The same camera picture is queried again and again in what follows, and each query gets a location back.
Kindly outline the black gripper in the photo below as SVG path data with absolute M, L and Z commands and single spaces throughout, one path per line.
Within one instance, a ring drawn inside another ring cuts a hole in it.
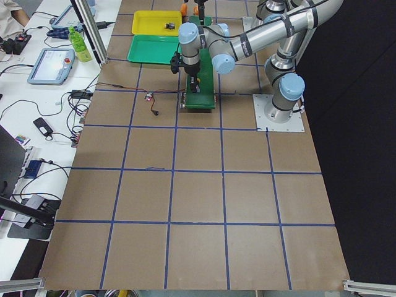
M 200 72 L 200 62 L 193 65 L 188 65 L 183 62 L 183 59 L 179 52 L 174 52 L 174 55 L 170 60 L 170 69 L 173 74 L 176 74 L 179 72 L 180 67 L 183 67 L 185 72 L 190 76 L 197 76 L 197 74 Z

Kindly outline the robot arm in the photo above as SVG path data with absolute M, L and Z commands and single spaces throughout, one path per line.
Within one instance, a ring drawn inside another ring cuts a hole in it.
M 194 8 L 194 15 L 198 15 L 200 20 L 205 17 L 205 2 L 206 0 L 194 0 L 197 6 Z
M 189 97 L 200 92 L 200 51 L 208 50 L 218 74 L 228 74 L 237 61 L 278 43 L 277 52 L 265 65 L 274 94 L 264 114 L 273 123 L 288 122 L 296 113 L 295 104 L 305 89 L 303 78 L 295 72 L 296 57 L 309 33 L 335 15 L 343 3 L 300 1 L 291 8 L 287 4 L 288 1 L 260 1 L 257 19 L 262 23 L 234 36 L 229 34 L 227 24 L 183 23 L 178 30 L 179 49 L 170 61 L 172 73 L 183 67 L 189 76 L 181 107 L 189 108 Z

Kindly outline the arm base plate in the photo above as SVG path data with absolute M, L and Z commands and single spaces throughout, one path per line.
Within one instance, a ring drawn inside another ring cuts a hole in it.
M 281 111 L 273 105 L 272 94 L 253 94 L 257 131 L 304 132 L 299 104 L 295 101 L 292 110 Z
M 257 17 L 244 16 L 242 17 L 242 23 L 243 23 L 243 32 L 248 32 L 262 25 L 263 20 L 258 19 Z

